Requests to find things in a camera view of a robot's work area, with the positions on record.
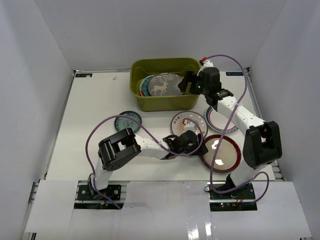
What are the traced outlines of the grey deer snowflake plate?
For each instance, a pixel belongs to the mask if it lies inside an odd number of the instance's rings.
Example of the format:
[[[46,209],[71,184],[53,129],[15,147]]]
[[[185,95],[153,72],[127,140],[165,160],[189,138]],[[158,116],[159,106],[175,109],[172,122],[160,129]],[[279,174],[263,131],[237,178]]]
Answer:
[[[148,83],[148,92],[152,97],[181,96],[179,89],[182,77],[175,73],[161,73],[153,76]]]

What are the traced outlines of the teal scalloped plate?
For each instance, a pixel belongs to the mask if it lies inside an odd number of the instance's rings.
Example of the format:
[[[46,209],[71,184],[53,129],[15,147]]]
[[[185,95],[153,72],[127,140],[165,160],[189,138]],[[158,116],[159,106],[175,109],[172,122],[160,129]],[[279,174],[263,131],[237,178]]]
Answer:
[[[143,91],[145,97],[151,96],[150,91],[149,91],[149,89],[150,89],[149,84],[151,84],[151,86],[152,86],[156,82],[156,80],[153,79],[155,76],[156,76],[156,74],[149,75],[149,76],[145,77],[140,83],[139,89],[141,89]]]

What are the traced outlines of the beige plate dark red rim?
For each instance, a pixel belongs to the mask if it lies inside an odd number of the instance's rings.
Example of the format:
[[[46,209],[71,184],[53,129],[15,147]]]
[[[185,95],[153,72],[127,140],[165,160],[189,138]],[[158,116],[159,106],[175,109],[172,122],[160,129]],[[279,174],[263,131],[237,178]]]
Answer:
[[[201,157],[202,163],[211,168],[212,160],[220,140],[220,134],[210,135],[204,143],[208,152]],[[242,153],[238,144],[228,136],[224,136],[213,163],[213,172],[226,174],[235,170],[241,163]]]

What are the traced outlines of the red and teal floral plate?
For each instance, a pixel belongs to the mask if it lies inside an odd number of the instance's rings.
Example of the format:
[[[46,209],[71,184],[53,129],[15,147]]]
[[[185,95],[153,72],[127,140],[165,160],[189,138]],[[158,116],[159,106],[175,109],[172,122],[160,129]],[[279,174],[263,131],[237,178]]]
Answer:
[[[139,89],[139,93],[142,97],[145,97],[144,92],[141,89]]]

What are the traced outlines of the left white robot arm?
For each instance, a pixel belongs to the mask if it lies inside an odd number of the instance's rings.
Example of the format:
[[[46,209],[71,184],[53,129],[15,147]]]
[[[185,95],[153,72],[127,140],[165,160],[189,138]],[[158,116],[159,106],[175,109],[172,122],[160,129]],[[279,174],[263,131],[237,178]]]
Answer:
[[[88,177],[88,193],[94,200],[102,199],[107,194],[112,173],[137,156],[173,160],[180,155],[202,157],[208,152],[202,135],[192,130],[179,136],[169,135],[157,143],[126,128],[99,142],[99,160]]]

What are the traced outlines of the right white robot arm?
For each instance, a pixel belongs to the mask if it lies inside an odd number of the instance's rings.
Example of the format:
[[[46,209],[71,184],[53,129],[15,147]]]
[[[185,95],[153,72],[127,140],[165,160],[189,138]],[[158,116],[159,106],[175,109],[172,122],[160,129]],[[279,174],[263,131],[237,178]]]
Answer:
[[[178,84],[183,93],[204,95],[205,100],[216,112],[228,118],[244,136],[242,161],[218,188],[211,186],[217,194],[226,194],[236,200],[261,170],[282,157],[279,125],[275,121],[264,121],[240,104],[229,90],[222,87],[220,72],[216,67],[204,67],[199,72],[186,71]]]

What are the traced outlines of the olive green plastic bin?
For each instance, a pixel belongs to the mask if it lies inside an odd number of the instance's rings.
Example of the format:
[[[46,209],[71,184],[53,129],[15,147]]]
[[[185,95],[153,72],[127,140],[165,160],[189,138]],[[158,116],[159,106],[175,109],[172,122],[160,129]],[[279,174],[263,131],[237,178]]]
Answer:
[[[174,73],[183,77],[186,71],[198,71],[200,64],[191,57],[154,58],[135,61],[130,68],[129,88],[136,98],[138,108],[143,112],[186,111],[198,102],[199,96],[141,96],[140,83],[153,74]]]

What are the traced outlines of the white orange sunburst plate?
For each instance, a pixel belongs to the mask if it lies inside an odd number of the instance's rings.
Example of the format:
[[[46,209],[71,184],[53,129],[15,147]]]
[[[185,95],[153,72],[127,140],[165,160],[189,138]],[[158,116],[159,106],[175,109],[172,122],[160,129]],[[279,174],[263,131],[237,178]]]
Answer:
[[[205,138],[208,134],[208,125],[205,118],[194,111],[181,111],[177,113],[170,122],[170,130],[173,135],[180,136],[184,132],[184,126],[193,124],[197,127],[197,133],[202,132]]]

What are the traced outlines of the white plate green rim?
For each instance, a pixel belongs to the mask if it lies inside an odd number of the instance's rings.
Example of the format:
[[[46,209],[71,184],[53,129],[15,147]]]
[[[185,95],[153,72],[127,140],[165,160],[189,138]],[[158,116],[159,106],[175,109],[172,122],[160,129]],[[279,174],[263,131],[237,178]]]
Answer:
[[[205,120],[211,129],[222,133],[229,119],[209,106],[205,110]]]

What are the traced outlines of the right table corner label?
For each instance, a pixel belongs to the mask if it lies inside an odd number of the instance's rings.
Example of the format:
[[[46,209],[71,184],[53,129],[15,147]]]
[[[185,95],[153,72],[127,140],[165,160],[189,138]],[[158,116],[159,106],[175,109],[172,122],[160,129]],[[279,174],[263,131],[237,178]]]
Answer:
[[[240,71],[227,71],[225,73],[227,76],[243,76],[244,73],[243,72],[240,72]]]

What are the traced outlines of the table corner label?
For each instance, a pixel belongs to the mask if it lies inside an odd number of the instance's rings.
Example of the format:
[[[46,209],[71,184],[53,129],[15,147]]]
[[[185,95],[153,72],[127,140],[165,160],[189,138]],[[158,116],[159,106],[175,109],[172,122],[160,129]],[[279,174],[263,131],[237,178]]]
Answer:
[[[240,72],[240,71],[227,71],[225,73],[227,76],[243,76],[244,73],[243,72]]]
[[[91,78],[93,76],[92,73],[76,73],[76,78]]]

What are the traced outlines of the small blue patterned plate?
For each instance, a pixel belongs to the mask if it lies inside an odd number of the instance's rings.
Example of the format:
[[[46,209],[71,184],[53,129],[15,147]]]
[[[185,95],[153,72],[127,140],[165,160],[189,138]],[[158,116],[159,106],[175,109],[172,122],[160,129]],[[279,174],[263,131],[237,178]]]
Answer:
[[[137,133],[140,130],[141,126],[135,121],[139,122],[140,124],[142,124],[143,121],[141,116],[137,112],[124,111],[124,112],[121,112],[120,115],[127,116],[129,118],[126,118],[126,117],[115,118],[114,127],[118,132],[126,128],[131,128],[134,133]]]

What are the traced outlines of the left table corner label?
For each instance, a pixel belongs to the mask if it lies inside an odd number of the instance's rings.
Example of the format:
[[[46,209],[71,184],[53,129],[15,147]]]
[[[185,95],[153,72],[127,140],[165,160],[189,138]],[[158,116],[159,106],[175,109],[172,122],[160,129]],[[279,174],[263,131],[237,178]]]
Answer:
[[[91,78],[93,76],[92,73],[76,73],[76,78]]]

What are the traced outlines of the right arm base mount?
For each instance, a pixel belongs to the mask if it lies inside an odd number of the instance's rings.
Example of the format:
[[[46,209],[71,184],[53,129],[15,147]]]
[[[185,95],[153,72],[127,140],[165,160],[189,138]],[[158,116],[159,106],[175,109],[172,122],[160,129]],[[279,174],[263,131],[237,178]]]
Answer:
[[[245,212],[258,210],[257,204],[251,203],[256,200],[255,191],[251,183],[226,194],[215,193],[211,190],[209,184],[204,188],[204,191],[209,195],[211,212]]]

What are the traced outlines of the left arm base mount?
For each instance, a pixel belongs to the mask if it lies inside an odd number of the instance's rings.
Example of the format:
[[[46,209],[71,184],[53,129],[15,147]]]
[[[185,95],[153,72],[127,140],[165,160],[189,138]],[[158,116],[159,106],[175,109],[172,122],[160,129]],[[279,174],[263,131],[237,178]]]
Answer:
[[[74,209],[78,210],[119,210],[124,206],[126,191],[120,184],[110,184],[100,190],[100,195],[87,184],[80,184],[76,191]]]

